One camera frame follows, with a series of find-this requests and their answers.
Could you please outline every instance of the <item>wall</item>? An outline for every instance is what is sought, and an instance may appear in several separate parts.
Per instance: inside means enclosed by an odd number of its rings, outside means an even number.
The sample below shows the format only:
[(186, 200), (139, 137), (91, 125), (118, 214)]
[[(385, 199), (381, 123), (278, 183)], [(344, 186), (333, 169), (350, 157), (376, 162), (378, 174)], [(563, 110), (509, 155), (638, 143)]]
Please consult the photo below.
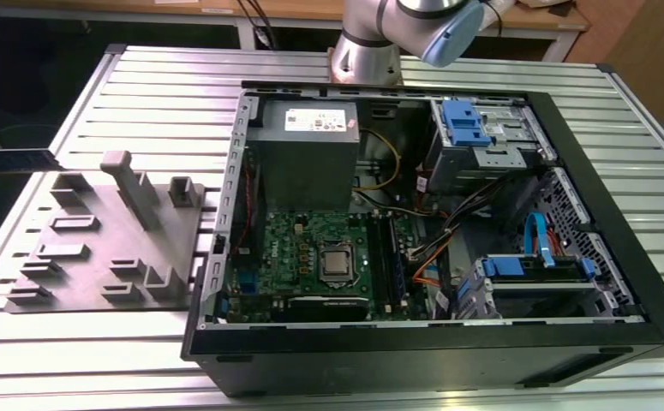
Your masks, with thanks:
[(591, 22), (566, 59), (570, 63), (606, 61), (646, 0), (576, 0), (578, 9)]
[(578, 0), (591, 22), (566, 59), (611, 63), (658, 120), (664, 119), (664, 0)]

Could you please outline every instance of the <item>aluminum profile table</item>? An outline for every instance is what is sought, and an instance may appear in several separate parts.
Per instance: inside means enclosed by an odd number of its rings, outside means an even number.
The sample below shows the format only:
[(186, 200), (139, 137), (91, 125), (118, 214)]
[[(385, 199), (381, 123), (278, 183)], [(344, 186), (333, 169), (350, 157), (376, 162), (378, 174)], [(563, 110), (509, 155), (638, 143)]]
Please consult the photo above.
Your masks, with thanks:
[[(98, 170), (104, 150), (130, 150), (154, 183), (190, 175), (210, 188), (198, 251), (214, 206), (242, 79), (328, 81), (321, 53), (108, 48), (52, 142), (63, 166)], [(548, 92), (664, 278), (664, 131), (616, 74), (590, 64), (402, 61), (410, 86)], [(24, 188), (0, 229), (0, 409), (477, 407), (664, 409), (664, 359), (622, 366), (564, 389), (423, 392), (231, 400), (179, 359), (186, 314), (11, 315), (4, 295), (55, 206), (44, 174)]]

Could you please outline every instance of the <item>floor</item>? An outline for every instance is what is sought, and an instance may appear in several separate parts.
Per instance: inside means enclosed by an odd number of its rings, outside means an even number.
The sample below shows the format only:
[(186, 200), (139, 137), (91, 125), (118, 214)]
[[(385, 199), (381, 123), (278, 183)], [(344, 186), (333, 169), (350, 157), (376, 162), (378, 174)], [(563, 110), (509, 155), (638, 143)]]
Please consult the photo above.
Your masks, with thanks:
[[(325, 51), (338, 33), (304, 29), (280, 33), (285, 49)], [(0, 19), (0, 144), (4, 148), (48, 146), (108, 44), (238, 48), (231, 27), (145, 23)], [(469, 57), (479, 55), (472, 46)], [(0, 176), (0, 223), (27, 182)]]

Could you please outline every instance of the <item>yellow wire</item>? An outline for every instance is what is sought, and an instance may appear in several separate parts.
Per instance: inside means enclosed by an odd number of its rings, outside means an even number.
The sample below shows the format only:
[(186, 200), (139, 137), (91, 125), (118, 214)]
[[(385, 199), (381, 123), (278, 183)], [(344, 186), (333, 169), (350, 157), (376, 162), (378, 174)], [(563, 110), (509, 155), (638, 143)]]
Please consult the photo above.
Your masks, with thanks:
[(364, 132), (370, 133), (372, 135), (374, 135), (374, 137), (377, 137), (377, 139), (380, 139), (380, 141), (382, 141), (382, 143), (385, 143), (385, 145), (388, 146), (388, 148), (392, 151), (392, 155), (396, 157), (396, 170), (392, 173), (392, 177), (386, 181), (381, 182), (380, 184), (376, 184), (374, 186), (356, 187), (353, 189), (354, 191), (377, 190), (378, 188), (382, 188), (388, 184), (390, 184), (394, 181), (394, 179), (398, 177), (398, 173), (400, 173), (400, 154), (398, 154), (398, 150), (396, 150), (396, 147), (390, 144), (390, 141), (388, 141), (388, 139), (385, 139), (385, 137), (382, 137), (382, 135), (380, 133), (377, 133), (377, 131), (370, 130), (369, 128), (361, 128), (360, 131), (364, 131)]

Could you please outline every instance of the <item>cpu socket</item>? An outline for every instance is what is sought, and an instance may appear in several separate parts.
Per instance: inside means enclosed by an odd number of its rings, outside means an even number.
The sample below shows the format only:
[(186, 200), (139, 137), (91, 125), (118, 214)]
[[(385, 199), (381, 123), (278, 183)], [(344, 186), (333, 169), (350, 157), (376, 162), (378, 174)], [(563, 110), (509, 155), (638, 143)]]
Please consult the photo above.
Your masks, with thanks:
[(344, 285), (354, 280), (354, 258), (350, 245), (328, 246), (321, 249), (320, 280)]

